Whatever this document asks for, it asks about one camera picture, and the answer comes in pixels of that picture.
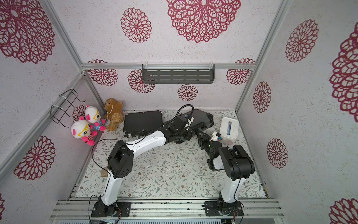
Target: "cable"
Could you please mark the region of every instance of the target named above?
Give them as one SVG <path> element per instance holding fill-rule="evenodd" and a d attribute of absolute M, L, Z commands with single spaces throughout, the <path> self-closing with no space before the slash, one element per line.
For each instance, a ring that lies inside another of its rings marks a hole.
<path fill-rule="evenodd" d="M 244 218 L 244 214 L 245 214 L 245 206 L 241 202 L 240 202 L 240 204 L 241 204 L 241 207 L 242 207 L 242 217 L 241 217 L 241 220 L 240 220 L 239 224 L 242 222 L 242 219 Z"/>
<path fill-rule="evenodd" d="M 235 201 L 238 201 L 238 200 L 236 200 L 236 192 L 237 192 L 237 189 L 238 189 L 239 186 L 240 186 L 240 182 L 241 182 L 241 178 L 240 178 L 240 180 L 239 180 L 239 184 L 237 185 L 236 191 L 235 191 L 235 194 L 234 194 L 234 199 L 235 199 Z"/>
<path fill-rule="evenodd" d="M 235 209 L 234 210 L 232 210 L 233 212 L 234 212 L 234 221 L 235 221 L 235 219 L 236 219 L 236 217 L 237 217 L 237 215 L 239 214 Z"/>
<path fill-rule="evenodd" d="M 90 216 L 90 207 L 89 207 L 89 205 L 90 205 L 90 203 L 91 203 L 91 198 L 92 198 L 92 196 L 90 197 L 90 200 L 89 200 L 89 202 L 88 202 L 88 218 L 89 218 L 89 221 L 90 221 L 90 223 L 92 224 L 92 221 L 91 221 L 91 216 Z"/>
<path fill-rule="evenodd" d="M 119 219 L 122 217 L 122 210 L 118 209 L 117 211 L 119 211 L 120 214 L 119 214 L 118 219 L 116 220 L 115 224 L 118 224 Z"/>
<path fill-rule="evenodd" d="M 119 141 L 118 139 L 114 139 L 114 138 L 105 138 L 105 139 L 99 140 L 98 142 L 104 141 L 104 140 L 117 140 L 117 141 Z M 95 146 L 97 145 L 98 142 L 96 142 L 96 143 L 93 145 L 93 147 L 92 147 L 92 152 L 91 152 L 92 160 L 93 160 L 93 162 L 94 162 L 99 168 L 102 168 L 103 170 L 105 170 L 105 171 L 108 173 L 109 176 L 111 176 L 111 174 L 108 172 L 108 170 L 106 170 L 106 169 L 104 169 L 103 167 L 101 167 L 100 165 L 98 165 L 98 164 L 95 162 L 95 159 L 93 158 L 93 149 L 95 148 Z"/>
<path fill-rule="evenodd" d="M 146 136 L 144 136 L 144 138 L 142 138 L 139 142 L 136 142 L 136 143 L 134 143 L 134 144 L 127 144 L 126 143 L 126 145 L 129 145 L 129 146 L 132 146 L 132 145 L 135 145 L 135 144 L 138 144 L 138 143 L 140 143 L 141 141 L 143 141 L 143 139 L 145 139 L 145 137 L 147 137 L 148 135 L 150 135 L 150 134 L 153 134 L 155 131 L 151 131 L 151 132 L 149 132 Z"/>
<path fill-rule="evenodd" d="M 189 114 L 189 116 L 191 116 L 191 115 L 193 114 L 193 112 L 194 112 L 194 106 L 191 105 L 191 104 L 185 104 L 184 106 L 182 106 L 181 108 L 179 108 L 179 110 L 176 112 L 176 115 L 174 116 L 174 118 L 171 119 L 171 120 L 169 120 L 169 121 L 164 122 L 164 123 L 163 123 L 163 126 L 165 126 L 165 125 L 167 125 L 167 124 L 173 122 L 174 119 L 179 115 L 179 112 L 180 112 L 184 107 L 187 107 L 187 106 L 189 106 L 189 107 L 192 108 L 192 110 L 190 111 L 190 114 Z"/>

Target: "black mounting plate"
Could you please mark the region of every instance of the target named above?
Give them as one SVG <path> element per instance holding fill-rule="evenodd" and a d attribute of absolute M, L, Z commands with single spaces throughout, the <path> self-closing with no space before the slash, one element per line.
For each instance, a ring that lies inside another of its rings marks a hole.
<path fill-rule="evenodd" d="M 234 210 L 231 210 L 228 215 L 222 215 L 218 210 L 218 203 L 217 201 L 205 201 L 204 202 L 205 207 L 205 215 L 206 216 L 234 216 Z M 243 216 L 242 209 L 236 209 L 237 214 L 235 213 L 235 216 Z"/>
<path fill-rule="evenodd" d="M 120 202 L 117 201 L 117 209 L 120 209 L 122 211 L 122 217 L 129 217 L 129 212 L 131 211 L 131 205 L 132 202 Z M 96 213 L 96 211 L 98 211 L 98 202 L 95 203 L 95 205 L 93 206 L 95 208 L 95 210 L 92 211 L 91 213 L 91 217 L 106 217 L 105 214 L 98 214 L 98 212 Z M 118 217 L 119 216 L 119 212 L 116 211 L 116 213 L 114 215 L 112 215 L 111 217 Z"/>

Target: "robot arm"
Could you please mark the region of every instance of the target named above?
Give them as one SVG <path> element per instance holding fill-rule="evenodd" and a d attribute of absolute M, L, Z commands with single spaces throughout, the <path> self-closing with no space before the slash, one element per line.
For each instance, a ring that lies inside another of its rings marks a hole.
<path fill-rule="evenodd" d="M 213 126 L 211 114 L 197 109 L 192 111 L 192 116 L 191 113 L 180 114 L 144 138 L 127 143 L 120 140 L 115 144 L 107 159 L 109 175 L 106 187 L 93 207 L 92 217 L 115 215 L 118 209 L 118 191 L 123 178 L 132 171 L 134 158 L 152 148 L 170 142 L 179 144 L 184 140 L 190 140 L 193 133 L 198 136 L 198 144 L 201 149 L 204 149 L 210 157 L 208 159 L 209 168 L 213 171 L 225 170 L 228 176 L 227 183 L 217 201 L 219 212 L 228 214 L 238 206 L 237 194 L 245 179 L 255 171 L 253 162 L 241 145 L 233 148 L 222 147 L 219 142 L 220 134 L 214 132 L 210 137 L 202 132 Z"/>
<path fill-rule="evenodd" d="M 132 171 L 134 158 L 150 149 L 170 142 L 182 143 L 184 140 L 190 140 L 193 134 L 190 126 L 194 120 L 191 116 L 193 112 L 194 110 L 190 114 L 177 115 L 170 122 L 144 138 L 126 143 L 120 140 L 115 144 L 107 159 L 109 175 L 106 187 L 94 205 L 92 217 L 107 217 L 115 214 L 118 209 L 116 203 L 118 191 L 123 178 Z M 210 123 L 210 120 L 196 123 L 195 128 L 203 128 L 208 122 Z"/>

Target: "red flower pattern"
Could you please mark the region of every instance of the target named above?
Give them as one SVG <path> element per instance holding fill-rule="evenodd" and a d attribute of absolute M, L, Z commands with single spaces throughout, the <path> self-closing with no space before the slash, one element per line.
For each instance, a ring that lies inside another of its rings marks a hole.
<path fill-rule="evenodd" d="M 147 41 L 152 34 L 150 21 L 140 9 L 129 8 L 124 11 L 121 23 L 126 37 L 135 43 Z"/>
<path fill-rule="evenodd" d="M 34 180 L 44 175 L 55 158 L 55 148 L 51 139 L 40 136 L 35 144 L 27 152 L 22 161 L 14 169 L 14 174 L 19 179 Z"/>
<path fill-rule="evenodd" d="M 340 102 L 340 109 L 348 111 L 358 122 L 358 23 L 354 32 L 340 45 L 338 57 L 332 62 L 332 96 Z"/>
<path fill-rule="evenodd" d="M 5 210 L 4 202 L 5 202 L 5 200 L 2 199 L 1 194 L 0 194 L 0 220 L 2 220 L 3 211 Z"/>
<path fill-rule="evenodd" d="M 145 93 L 154 89 L 155 84 L 145 84 L 142 78 L 142 70 L 136 69 L 128 75 L 128 83 L 137 92 Z"/>
<path fill-rule="evenodd" d="M 75 107 L 75 109 L 73 110 L 72 113 L 72 118 L 74 119 L 74 122 L 79 120 L 79 117 L 84 117 L 84 111 L 86 110 L 86 107 L 83 105 L 78 105 L 77 107 Z"/>
<path fill-rule="evenodd" d="M 235 19 L 240 0 L 167 0 L 172 26 L 187 40 L 218 38 Z"/>
<path fill-rule="evenodd" d="M 238 60 L 236 63 L 255 63 L 255 61 L 249 58 L 243 58 Z M 249 69 L 230 69 L 227 70 L 226 79 L 232 84 L 240 85 L 247 81 L 250 73 L 251 70 Z"/>
<path fill-rule="evenodd" d="M 106 63 L 103 60 L 92 60 L 89 63 Z M 89 76 L 98 84 L 102 86 L 111 86 L 117 82 L 117 73 L 114 69 L 89 69 L 87 70 Z"/>
<path fill-rule="evenodd" d="M 271 101 L 271 89 L 266 82 L 259 83 L 252 96 L 252 103 L 255 111 L 262 113 L 267 110 Z"/>
<path fill-rule="evenodd" d="M 194 100 L 197 95 L 198 89 L 196 88 L 196 86 L 191 84 L 182 85 L 178 89 L 178 96 L 184 101 Z"/>
<path fill-rule="evenodd" d="M 290 62 L 304 59 L 315 46 L 318 34 L 317 23 L 306 20 L 296 27 L 287 40 L 286 58 Z"/>
<path fill-rule="evenodd" d="M 267 156 L 274 167 L 283 168 L 288 158 L 285 144 L 280 139 L 271 139 L 267 145 Z"/>
<path fill-rule="evenodd" d="M 22 63 L 46 61 L 55 33 L 37 0 L 0 1 L 0 47 Z"/>
<path fill-rule="evenodd" d="M 354 198 L 335 201 L 330 207 L 330 224 L 357 224 L 358 223 L 358 201 Z"/>

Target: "white plastic part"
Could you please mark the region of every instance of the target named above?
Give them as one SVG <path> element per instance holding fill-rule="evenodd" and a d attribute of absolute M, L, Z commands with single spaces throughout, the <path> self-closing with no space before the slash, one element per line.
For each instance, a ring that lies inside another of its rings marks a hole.
<path fill-rule="evenodd" d="M 190 120 L 188 119 L 188 124 L 185 125 L 186 130 L 189 130 L 190 124 L 193 122 L 194 118 L 192 117 Z"/>
<path fill-rule="evenodd" d="M 211 139 L 210 139 L 211 142 L 212 142 L 212 141 L 219 141 L 219 137 L 217 137 L 216 134 L 217 134 L 217 132 L 214 132 L 214 133 L 212 134 L 212 137 L 211 137 Z"/>
<path fill-rule="evenodd" d="M 109 170 L 109 175 L 107 177 L 105 189 L 103 191 L 102 198 L 101 198 L 103 204 L 109 206 L 114 202 L 116 202 L 118 197 L 118 191 L 119 188 L 121 187 L 122 181 L 123 178 L 114 179 L 112 172 Z"/>
<path fill-rule="evenodd" d="M 223 118 L 220 126 L 220 137 L 235 142 L 239 133 L 239 121 L 233 118 Z"/>
<path fill-rule="evenodd" d="M 131 142 L 126 142 L 127 147 L 130 150 L 133 150 L 134 158 L 137 158 L 140 154 L 145 153 L 152 148 L 164 145 L 166 140 L 164 134 L 160 131 L 155 131 L 153 134 L 144 137 L 143 140 L 142 139 L 143 138 Z"/>
<path fill-rule="evenodd" d="M 221 196 L 227 203 L 233 203 L 236 200 L 238 201 L 238 195 L 240 192 L 240 188 L 242 184 L 245 182 L 245 178 L 232 180 L 231 178 L 227 177 L 225 179 L 226 184 L 221 191 Z"/>
<path fill-rule="evenodd" d="M 214 164 L 214 168 L 217 169 L 217 170 L 223 170 L 224 169 L 224 165 L 223 165 L 223 161 L 221 159 L 221 155 L 219 155 L 218 157 L 213 159 L 213 164 Z"/>

